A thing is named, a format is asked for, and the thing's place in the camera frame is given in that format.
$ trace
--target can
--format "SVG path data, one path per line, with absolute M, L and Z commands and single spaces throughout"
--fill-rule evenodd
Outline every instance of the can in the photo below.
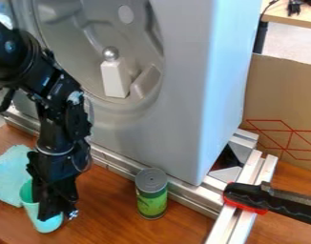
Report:
M 167 209 L 167 175 L 160 169 L 140 171 L 135 178 L 137 209 L 147 219 L 162 217 Z

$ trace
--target washing machine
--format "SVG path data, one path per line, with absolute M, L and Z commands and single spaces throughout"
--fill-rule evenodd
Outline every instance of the washing machine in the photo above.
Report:
M 13 0 L 0 11 L 82 84 L 92 143 L 199 185 L 241 122 L 260 2 Z M 107 47 L 125 60 L 126 97 L 105 93 Z M 36 116 L 24 94 L 14 105 Z

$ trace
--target table surface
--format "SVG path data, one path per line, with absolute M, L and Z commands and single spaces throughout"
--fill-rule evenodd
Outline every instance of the table surface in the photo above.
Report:
M 261 12 L 271 2 L 271 0 L 262 0 Z M 308 5 L 301 6 L 301 14 L 288 16 L 287 13 L 288 0 L 279 0 L 276 4 L 271 6 L 263 15 L 264 22 L 276 22 L 286 25 L 311 28 L 311 7 Z
M 0 154 L 34 138 L 12 127 L 0 129 Z M 279 163 L 273 186 L 311 194 L 311 172 Z M 214 221 L 174 201 L 159 220 L 136 212 L 134 183 L 93 166 L 77 179 L 80 215 L 51 234 L 36 232 L 23 209 L 0 202 L 0 244 L 26 243 L 203 243 Z M 311 243 L 311 226 L 275 213 L 258 216 L 247 243 Z

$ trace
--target cloth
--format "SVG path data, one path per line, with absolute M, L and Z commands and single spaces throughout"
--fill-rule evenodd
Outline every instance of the cloth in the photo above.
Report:
M 31 176 L 26 171 L 29 163 L 24 145 L 12 146 L 0 156 L 0 200 L 15 207 L 21 207 L 20 189 Z

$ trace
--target teal cup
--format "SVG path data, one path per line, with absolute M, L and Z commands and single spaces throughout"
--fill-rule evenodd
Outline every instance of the teal cup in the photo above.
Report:
M 20 190 L 22 204 L 34 225 L 34 228 L 40 233 L 50 233 L 55 231 L 63 222 L 64 214 L 60 213 L 46 221 L 37 218 L 39 213 L 39 203 L 32 200 L 32 181 L 25 183 Z

